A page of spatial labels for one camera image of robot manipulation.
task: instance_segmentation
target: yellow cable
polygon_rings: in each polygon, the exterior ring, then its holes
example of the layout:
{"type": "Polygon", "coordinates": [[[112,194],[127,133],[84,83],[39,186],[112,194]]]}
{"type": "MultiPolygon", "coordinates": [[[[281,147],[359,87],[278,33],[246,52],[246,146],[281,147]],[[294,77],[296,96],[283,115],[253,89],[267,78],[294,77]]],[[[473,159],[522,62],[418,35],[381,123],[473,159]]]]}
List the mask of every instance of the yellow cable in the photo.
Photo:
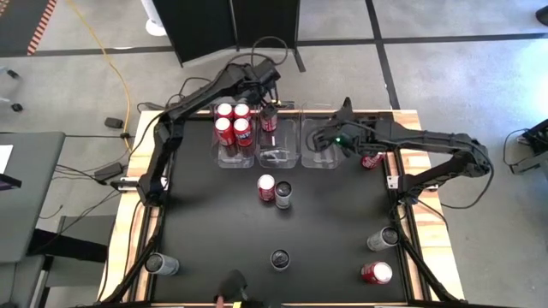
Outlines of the yellow cable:
{"type": "MultiPolygon", "coordinates": [[[[127,133],[128,132],[128,123],[129,123],[129,111],[131,110],[131,97],[129,95],[128,84],[126,84],[126,81],[123,79],[122,74],[120,74],[120,71],[118,71],[118,68],[116,68],[114,66],[114,64],[112,63],[112,59],[106,53],[106,50],[104,49],[103,44],[101,44],[101,41],[99,40],[99,38],[95,34],[95,31],[93,31],[93,28],[87,23],[86,19],[82,15],[82,13],[78,10],[78,8],[76,7],[76,4],[74,4],[74,2],[72,0],[66,0],[66,1],[67,1],[68,5],[70,5],[72,10],[78,15],[78,17],[80,17],[80,20],[82,21],[82,23],[87,27],[87,30],[93,36],[93,39],[95,39],[95,42],[97,42],[97,44],[99,45],[99,48],[101,48],[101,51],[103,52],[104,59],[107,61],[107,63],[109,63],[112,70],[116,73],[116,75],[118,76],[118,78],[122,82],[123,90],[126,92],[126,100],[127,100],[127,105],[128,105],[127,109],[126,109],[126,121],[123,122],[123,132],[127,133]]],[[[131,148],[129,147],[128,139],[124,139],[124,142],[126,143],[126,147],[128,148],[128,150],[131,150],[131,148]]]]}

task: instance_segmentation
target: wooden frame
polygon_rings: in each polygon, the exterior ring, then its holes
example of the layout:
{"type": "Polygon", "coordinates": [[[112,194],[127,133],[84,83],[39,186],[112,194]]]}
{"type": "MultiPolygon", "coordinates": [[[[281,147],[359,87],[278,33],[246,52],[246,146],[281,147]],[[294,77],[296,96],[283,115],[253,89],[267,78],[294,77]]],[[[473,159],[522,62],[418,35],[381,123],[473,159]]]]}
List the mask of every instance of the wooden frame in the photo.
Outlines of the wooden frame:
{"type": "MultiPolygon", "coordinates": [[[[149,124],[152,118],[158,114],[159,111],[143,111],[140,117],[137,133],[135,134],[134,145],[143,142],[140,147],[134,152],[129,162],[128,176],[139,177],[146,172],[148,163],[150,162],[152,152],[154,150],[154,141],[152,137],[153,127],[148,129],[145,133],[145,128],[149,124]]],[[[299,110],[280,110],[280,113],[293,114],[298,113],[299,110]]],[[[304,110],[302,112],[308,114],[320,114],[320,113],[332,113],[334,110],[304,110]]],[[[361,113],[386,113],[391,112],[394,121],[402,124],[409,129],[420,129],[419,117],[415,110],[355,110],[354,112],[361,113]]],[[[210,111],[200,111],[198,116],[209,116],[210,111]]],[[[411,151],[401,150],[401,157],[403,161],[403,167],[406,174],[418,174],[431,167],[430,159],[428,155],[423,151],[411,151]]],[[[390,174],[397,175],[396,159],[393,153],[388,154],[388,163],[390,166],[390,174]]],[[[443,213],[441,204],[439,203],[437,192],[423,192],[420,195],[420,199],[429,204],[432,208],[443,213]]],[[[108,280],[105,281],[105,274],[103,273],[103,280],[101,282],[101,288],[104,286],[104,294],[101,299],[107,298],[120,283],[125,273],[129,270],[131,265],[135,261],[135,252],[138,249],[140,233],[143,224],[143,215],[145,208],[142,205],[137,205],[139,201],[139,195],[137,192],[126,192],[122,195],[120,200],[120,206],[118,208],[116,216],[116,224],[112,233],[112,240],[109,247],[109,266],[108,266],[108,280]],[[133,226],[130,226],[133,218],[135,206],[139,206],[135,212],[135,219],[133,226]]],[[[432,270],[432,273],[444,284],[447,290],[459,299],[464,299],[462,293],[461,281],[456,268],[453,251],[451,249],[450,238],[447,229],[444,225],[444,221],[431,213],[427,208],[417,204],[413,208],[413,214],[415,218],[415,227],[417,228],[419,235],[420,248],[422,251],[423,259],[426,264],[432,270]]],[[[157,223],[158,209],[152,209],[150,215],[147,239],[152,236],[157,223]]],[[[408,219],[402,221],[402,225],[406,233],[408,231],[408,219]]],[[[409,274],[411,275],[411,286],[414,290],[415,299],[423,299],[423,294],[420,289],[420,278],[411,258],[407,257],[409,274]]],[[[146,288],[150,276],[148,273],[141,269],[138,284],[135,293],[134,300],[146,300],[146,288]]],[[[435,294],[431,290],[431,296],[435,300],[435,294]]],[[[356,303],[356,304],[326,304],[326,305],[400,305],[402,303],[356,303]]],[[[191,305],[191,306],[211,306],[208,304],[156,304],[156,306],[165,305],[191,305]]],[[[319,304],[289,304],[289,305],[319,305],[319,304]]]]}

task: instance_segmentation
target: clear plastic bin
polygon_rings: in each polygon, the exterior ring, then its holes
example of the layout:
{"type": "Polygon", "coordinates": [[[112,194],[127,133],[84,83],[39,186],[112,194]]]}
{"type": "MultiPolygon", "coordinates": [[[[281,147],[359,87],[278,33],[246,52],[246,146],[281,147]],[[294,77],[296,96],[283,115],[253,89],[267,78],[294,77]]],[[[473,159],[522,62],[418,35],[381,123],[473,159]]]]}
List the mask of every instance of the clear plastic bin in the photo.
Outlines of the clear plastic bin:
{"type": "Polygon", "coordinates": [[[295,103],[277,106],[277,127],[273,132],[261,129],[257,116],[257,158],[264,168],[293,168],[301,156],[301,113],[295,103]]]}
{"type": "MultiPolygon", "coordinates": [[[[218,104],[214,104],[211,108],[211,111],[214,115],[213,123],[215,123],[215,121],[218,119],[217,112],[215,111],[217,110],[218,105],[222,103],[230,104],[233,108],[237,105],[237,103],[234,102],[219,102],[218,104]]],[[[255,145],[257,144],[257,125],[255,123],[255,118],[256,113],[252,109],[250,123],[252,124],[251,138],[253,139],[253,143],[250,146],[246,147],[238,146],[236,142],[233,145],[221,145],[219,143],[217,133],[215,132],[215,124],[213,124],[213,138],[211,139],[211,158],[219,165],[219,167],[226,169],[245,169],[251,168],[253,166],[255,162],[255,145]]]]}
{"type": "Polygon", "coordinates": [[[314,169],[334,169],[346,157],[341,149],[336,145],[331,145],[324,151],[315,152],[309,149],[313,148],[312,133],[318,127],[323,126],[329,121],[332,112],[315,113],[307,110],[333,110],[330,105],[323,104],[304,104],[302,106],[301,122],[301,163],[306,168],[314,169]]]}

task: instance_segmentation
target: person's hand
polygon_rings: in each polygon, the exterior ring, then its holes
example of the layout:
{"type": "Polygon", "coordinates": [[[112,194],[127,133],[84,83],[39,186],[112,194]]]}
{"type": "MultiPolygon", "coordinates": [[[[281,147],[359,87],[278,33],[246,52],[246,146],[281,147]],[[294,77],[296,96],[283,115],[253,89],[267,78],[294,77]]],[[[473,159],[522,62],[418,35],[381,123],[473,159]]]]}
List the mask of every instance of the person's hand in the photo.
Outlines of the person's hand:
{"type": "Polygon", "coordinates": [[[224,307],[224,299],[223,296],[217,297],[217,303],[215,305],[215,308],[223,308],[224,307]]]}

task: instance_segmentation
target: concrete floor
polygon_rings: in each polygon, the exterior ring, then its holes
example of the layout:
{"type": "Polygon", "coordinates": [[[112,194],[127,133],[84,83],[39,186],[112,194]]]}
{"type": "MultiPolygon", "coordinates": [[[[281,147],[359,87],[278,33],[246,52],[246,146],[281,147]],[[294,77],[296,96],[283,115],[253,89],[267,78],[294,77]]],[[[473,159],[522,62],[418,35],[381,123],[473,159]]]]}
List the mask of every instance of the concrete floor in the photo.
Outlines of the concrete floor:
{"type": "MultiPolygon", "coordinates": [[[[107,47],[163,46],[167,38],[145,33],[146,15],[130,0],[76,3],[107,47]]],[[[534,19],[545,0],[374,0],[384,38],[548,33],[534,19]]],[[[361,0],[301,0],[300,39],[370,39],[372,28],[361,0]]],[[[64,1],[56,7],[39,50],[96,48],[64,1]]],[[[387,44],[397,96],[403,109],[418,110],[424,129],[464,132],[487,145],[495,179],[470,210],[445,210],[465,295],[473,303],[541,307],[548,302],[548,183],[540,172],[512,175],[502,164],[503,139],[518,128],[548,117],[548,39],[491,42],[387,44]]],[[[307,72],[292,57],[279,71],[282,99],[298,104],[339,106],[347,96],[362,109],[389,109],[374,45],[301,47],[307,72]]],[[[138,102],[162,104],[189,76],[212,77],[235,52],[220,51],[185,64],[172,52],[113,56],[132,94],[130,132],[138,102]]],[[[278,51],[268,52],[281,57],[278,51]]],[[[3,58],[23,76],[16,85],[0,77],[0,93],[25,106],[21,114],[0,110],[0,131],[60,130],[74,134],[118,134],[103,125],[123,118],[122,87],[101,56],[3,58]]],[[[188,92],[199,82],[190,84],[188,92]]],[[[88,169],[121,156],[118,139],[67,139],[61,163],[88,169]]],[[[530,155],[510,144],[511,160],[530,155]]],[[[432,164],[447,157],[432,155],[432,164]]],[[[465,205],[485,179],[457,179],[440,189],[443,202],[465,205]]],[[[64,204],[62,215],[77,216],[108,188],[89,181],[51,184],[43,215],[64,204]]],[[[117,199],[94,215],[116,214],[117,199]]],[[[58,216],[38,227],[55,230],[58,216]]],[[[48,306],[91,304],[97,286],[55,288],[48,306]]]]}

